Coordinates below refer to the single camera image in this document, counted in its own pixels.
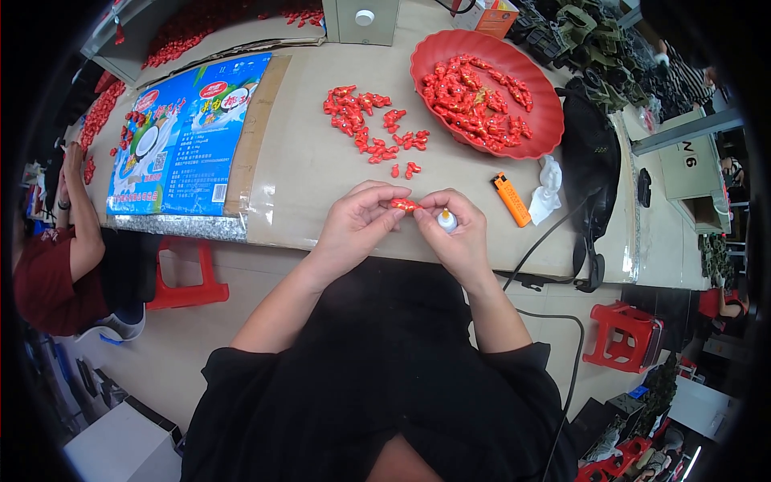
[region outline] hand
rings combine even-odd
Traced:
[[[319,289],[358,266],[390,231],[399,230],[405,212],[391,207],[391,199],[411,192],[367,180],[332,205],[318,243],[305,259]]]
[[[64,166],[59,169],[59,200],[63,203],[69,203],[69,191],[67,191],[67,181],[64,179]]]
[[[83,164],[83,149],[81,149],[80,144],[77,142],[71,142],[69,143],[69,146],[67,147],[66,155],[64,157],[64,164],[62,165],[62,170],[64,170],[64,178],[65,180],[69,179],[72,181],[73,179],[80,177],[80,167]]]
[[[454,189],[438,190],[420,200],[413,212],[420,234],[447,271],[468,291],[492,275],[487,261],[487,219],[466,196]],[[436,222],[444,208],[455,214],[458,227],[447,234]]]

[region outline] box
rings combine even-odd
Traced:
[[[453,1],[453,9],[460,10],[460,0]],[[476,30],[502,39],[517,19],[519,10],[509,0],[476,0],[471,10],[453,18],[456,29]]]

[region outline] red plastic basket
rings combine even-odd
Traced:
[[[472,144],[459,127],[449,125],[430,107],[428,101],[423,99],[426,108],[436,117],[436,120],[453,133],[455,140],[497,157],[537,159],[544,154],[551,153],[560,143],[562,133],[565,131],[562,105],[554,92],[554,87],[540,68],[526,55],[512,45],[491,35],[473,30],[443,30],[427,36],[418,43],[415,46],[415,52],[410,57],[412,65],[409,67],[409,73],[412,75],[418,93],[424,87],[421,79],[425,74],[433,73],[434,64],[439,61],[447,62],[450,57],[462,53],[477,56],[493,64],[495,70],[527,83],[527,88],[533,96],[533,109],[530,113],[526,113],[525,109],[514,101],[508,91],[501,88],[501,85],[488,76],[486,72],[474,67],[485,86],[499,90],[506,98],[509,103],[509,114],[522,116],[530,124],[530,128],[533,130],[533,139],[522,138],[521,146],[504,147],[500,152],[493,152],[485,146]]]

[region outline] glue bottle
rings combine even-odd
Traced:
[[[455,214],[449,212],[446,207],[444,208],[444,211],[439,213],[439,216],[436,217],[436,222],[439,223],[439,226],[447,234],[453,232],[453,229],[458,227],[458,220],[455,219]]]

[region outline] qr code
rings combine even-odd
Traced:
[[[215,184],[214,192],[211,195],[211,202],[224,203],[226,192],[227,192],[227,184]]]
[[[166,165],[166,154],[168,151],[159,152],[155,156],[155,162],[153,163],[153,170],[163,170],[163,166]]]

